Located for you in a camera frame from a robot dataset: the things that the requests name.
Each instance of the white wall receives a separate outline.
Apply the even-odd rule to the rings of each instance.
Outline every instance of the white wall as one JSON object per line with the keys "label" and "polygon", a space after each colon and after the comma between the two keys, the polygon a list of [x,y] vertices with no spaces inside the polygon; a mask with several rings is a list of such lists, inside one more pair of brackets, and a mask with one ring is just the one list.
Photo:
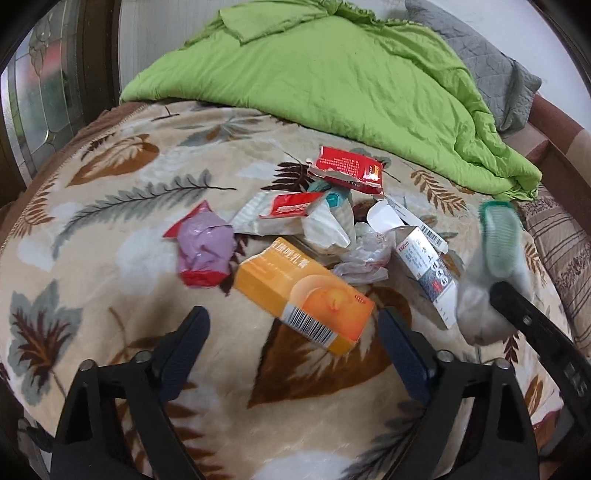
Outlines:
{"label": "white wall", "polygon": [[[527,0],[431,0],[469,24],[543,80],[540,93],[591,130],[591,98],[560,40]],[[124,87],[179,48],[220,8],[240,0],[122,0],[119,69]],[[400,15],[402,0],[356,0],[379,17]]]}

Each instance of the screw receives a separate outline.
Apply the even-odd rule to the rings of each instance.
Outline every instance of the screw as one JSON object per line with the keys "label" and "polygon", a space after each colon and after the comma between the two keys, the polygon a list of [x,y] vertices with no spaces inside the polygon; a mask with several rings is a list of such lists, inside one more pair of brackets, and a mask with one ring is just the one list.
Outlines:
{"label": "screw", "polygon": [[143,364],[152,358],[152,353],[147,350],[142,350],[135,354],[134,361],[138,364]]}
{"label": "screw", "polygon": [[439,350],[437,352],[437,358],[447,364],[453,362],[453,360],[455,359],[453,353],[451,353],[449,350]]}
{"label": "screw", "polygon": [[88,359],[88,360],[84,360],[84,361],[83,361],[83,362],[80,364],[80,366],[78,367],[78,369],[79,369],[81,372],[86,372],[87,370],[90,370],[90,369],[91,369],[92,367],[94,367],[95,365],[96,365],[96,363],[95,363],[95,361],[94,361],[94,360],[90,360],[90,359]]}
{"label": "screw", "polygon": [[509,370],[511,368],[511,364],[504,358],[495,359],[495,365],[502,370]]}

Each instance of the red packaging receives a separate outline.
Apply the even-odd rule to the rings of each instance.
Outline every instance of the red packaging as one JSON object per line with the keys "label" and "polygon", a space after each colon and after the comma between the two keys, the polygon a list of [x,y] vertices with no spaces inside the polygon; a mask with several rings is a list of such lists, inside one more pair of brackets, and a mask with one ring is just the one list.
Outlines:
{"label": "red packaging", "polygon": [[320,156],[308,161],[308,173],[336,185],[369,195],[382,194],[382,164],[373,158],[332,147],[321,147]]}
{"label": "red packaging", "polygon": [[322,195],[322,192],[278,195],[273,199],[269,215],[259,215],[259,218],[305,217],[308,215],[308,207]]}

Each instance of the floral blanket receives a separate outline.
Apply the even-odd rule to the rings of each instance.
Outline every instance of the floral blanket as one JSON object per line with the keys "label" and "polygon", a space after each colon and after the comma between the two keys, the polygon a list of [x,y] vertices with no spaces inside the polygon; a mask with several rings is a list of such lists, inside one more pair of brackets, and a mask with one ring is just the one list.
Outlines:
{"label": "floral blanket", "polygon": [[[394,155],[252,109],[198,102],[144,106],[72,152],[34,193],[0,251],[0,374],[24,407],[54,433],[68,387],[86,358],[129,360],[178,327],[194,305],[211,333],[178,399],[166,407],[209,480],[381,478],[421,410],[376,335],[375,318],[346,356],[335,357],[232,288],[190,289],[176,274],[177,244],[163,233],[207,200],[231,218],[261,189],[305,189],[305,159],[321,145],[385,165],[386,189],[446,238],[456,278],[476,248],[478,206],[488,197]],[[357,200],[363,200],[360,194]],[[356,206],[363,215],[363,205]],[[527,233],[522,235],[535,303],[567,332],[560,300]],[[232,271],[272,239],[237,235]],[[536,354],[515,335],[486,348],[446,329],[401,264],[362,290],[395,306],[436,349],[515,366],[539,444],[562,403]],[[126,405],[126,438],[150,473]],[[449,469],[467,409],[439,464]]]}

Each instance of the green blanket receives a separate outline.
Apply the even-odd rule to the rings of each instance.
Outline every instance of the green blanket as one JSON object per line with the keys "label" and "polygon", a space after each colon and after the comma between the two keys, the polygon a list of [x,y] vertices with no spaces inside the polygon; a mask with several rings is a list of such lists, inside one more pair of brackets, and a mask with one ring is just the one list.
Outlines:
{"label": "green blanket", "polygon": [[497,199],[531,200],[541,180],[501,141],[470,73],[436,33],[336,0],[220,10],[121,94],[164,98],[257,108],[390,151]]}

